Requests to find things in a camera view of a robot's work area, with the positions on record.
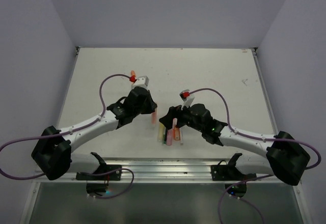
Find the yellow highlighter marker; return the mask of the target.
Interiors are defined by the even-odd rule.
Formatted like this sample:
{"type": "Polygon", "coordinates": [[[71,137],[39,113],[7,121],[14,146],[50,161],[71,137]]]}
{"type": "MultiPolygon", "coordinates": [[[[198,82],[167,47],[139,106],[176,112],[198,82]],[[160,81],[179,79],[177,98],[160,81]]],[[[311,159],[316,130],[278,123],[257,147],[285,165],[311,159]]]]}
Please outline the yellow highlighter marker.
{"type": "Polygon", "coordinates": [[[165,127],[162,123],[159,123],[158,127],[158,135],[157,135],[157,141],[162,142],[164,139],[164,134],[165,134],[165,127]]]}

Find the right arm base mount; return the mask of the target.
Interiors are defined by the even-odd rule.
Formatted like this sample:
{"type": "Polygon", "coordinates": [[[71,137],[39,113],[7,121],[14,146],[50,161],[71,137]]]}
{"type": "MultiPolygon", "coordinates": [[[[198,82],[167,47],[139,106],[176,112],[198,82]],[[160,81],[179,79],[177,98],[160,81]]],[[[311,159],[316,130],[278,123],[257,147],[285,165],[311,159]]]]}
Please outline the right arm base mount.
{"type": "MultiPolygon", "coordinates": [[[[213,181],[243,181],[247,179],[256,178],[256,174],[243,174],[237,168],[236,164],[242,153],[236,153],[227,162],[221,160],[218,164],[210,166],[210,173],[213,181]]],[[[245,183],[231,187],[227,193],[242,198],[247,192],[247,185],[245,183]]]]}

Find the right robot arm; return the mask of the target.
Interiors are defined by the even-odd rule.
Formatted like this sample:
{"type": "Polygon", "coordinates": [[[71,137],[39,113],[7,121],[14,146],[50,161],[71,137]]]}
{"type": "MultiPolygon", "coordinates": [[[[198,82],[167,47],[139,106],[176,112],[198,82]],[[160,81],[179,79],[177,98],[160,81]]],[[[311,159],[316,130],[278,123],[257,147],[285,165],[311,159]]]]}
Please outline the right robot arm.
{"type": "Polygon", "coordinates": [[[188,126],[200,132],[212,145],[240,148],[256,154],[256,157],[235,157],[235,161],[227,166],[231,179],[248,174],[267,174],[296,186],[310,161],[309,154],[288,133],[279,132],[276,136],[253,133],[245,137],[244,131],[231,130],[227,123],[214,119],[203,104],[172,106],[159,122],[172,129],[174,120],[178,128],[188,126]]]}

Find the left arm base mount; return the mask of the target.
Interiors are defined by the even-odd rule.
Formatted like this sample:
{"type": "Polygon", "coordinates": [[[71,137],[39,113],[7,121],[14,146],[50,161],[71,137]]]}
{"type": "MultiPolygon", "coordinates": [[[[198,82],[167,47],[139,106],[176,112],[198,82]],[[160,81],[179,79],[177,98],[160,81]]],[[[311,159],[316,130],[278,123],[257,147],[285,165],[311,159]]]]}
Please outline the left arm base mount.
{"type": "Polygon", "coordinates": [[[120,181],[122,175],[122,165],[107,164],[97,153],[91,153],[98,162],[99,167],[92,173],[76,173],[78,181],[103,181],[103,183],[87,183],[86,191],[93,199],[113,199],[124,193],[113,194],[108,190],[110,181],[120,181]]]}

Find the orange highlighter marker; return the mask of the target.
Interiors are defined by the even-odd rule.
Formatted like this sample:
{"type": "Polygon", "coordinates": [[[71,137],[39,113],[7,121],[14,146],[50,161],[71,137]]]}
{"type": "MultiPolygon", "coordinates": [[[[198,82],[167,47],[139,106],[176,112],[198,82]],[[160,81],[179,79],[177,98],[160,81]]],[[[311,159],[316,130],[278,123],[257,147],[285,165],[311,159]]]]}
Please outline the orange highlighter marker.
{"type": "Polygon", "coordinates": [[[154,110],[154,112],[151,114],[151,124],[155,125],[157,122],[157,109],[154,110]]]}

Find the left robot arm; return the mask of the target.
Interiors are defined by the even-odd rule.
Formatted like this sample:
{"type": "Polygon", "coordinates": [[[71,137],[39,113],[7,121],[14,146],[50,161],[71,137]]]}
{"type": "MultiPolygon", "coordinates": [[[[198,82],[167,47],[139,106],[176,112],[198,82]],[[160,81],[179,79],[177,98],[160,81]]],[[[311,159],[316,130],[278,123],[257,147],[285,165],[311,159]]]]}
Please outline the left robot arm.
{"type": "Polygon", "coordinates": [[[32,151],[32,159],[48,180],[56,180],[65,173],[77,173],[77,179],[96,180],[113,172],[104,159],[95,152],[76,154],[75,150],[92,139],[117,130],[138,115],[150,115],[157,104],[150,91],[135,87],[126,97],[104,106],[102,113],[77,125],[56,129],[46,128],[32,151]]]}

